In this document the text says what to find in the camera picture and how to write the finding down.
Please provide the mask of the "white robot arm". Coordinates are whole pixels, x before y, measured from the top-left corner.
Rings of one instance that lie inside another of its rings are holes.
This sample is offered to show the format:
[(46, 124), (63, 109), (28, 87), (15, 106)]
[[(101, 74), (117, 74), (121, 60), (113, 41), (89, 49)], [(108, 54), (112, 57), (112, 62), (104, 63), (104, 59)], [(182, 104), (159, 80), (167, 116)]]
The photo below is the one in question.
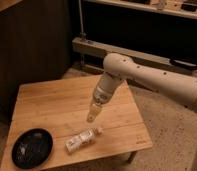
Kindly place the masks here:
[(137, 64), (131, 57), (108, 53), (103, 60), (104, 72), (92, 95), (88, 122), (93, 122), (116, 89), (126, 80), (152, 89), (197, 113), (197, 77)]

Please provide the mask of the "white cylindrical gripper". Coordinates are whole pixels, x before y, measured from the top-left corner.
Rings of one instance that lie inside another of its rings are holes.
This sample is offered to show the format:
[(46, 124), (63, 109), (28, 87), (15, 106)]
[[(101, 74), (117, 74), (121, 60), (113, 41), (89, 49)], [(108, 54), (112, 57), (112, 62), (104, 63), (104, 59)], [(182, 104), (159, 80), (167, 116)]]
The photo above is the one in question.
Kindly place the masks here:
[(123, 83), (121, 78), (104, 72), (94, 91), (93, 91), (93, 101), (96, 104), (92, 104), (89, 108), (89, 113), (87, 116), (88, 122), (93, 122), (98, 114), (102, 111), (102, 105), (108, 103), (116, 89)]

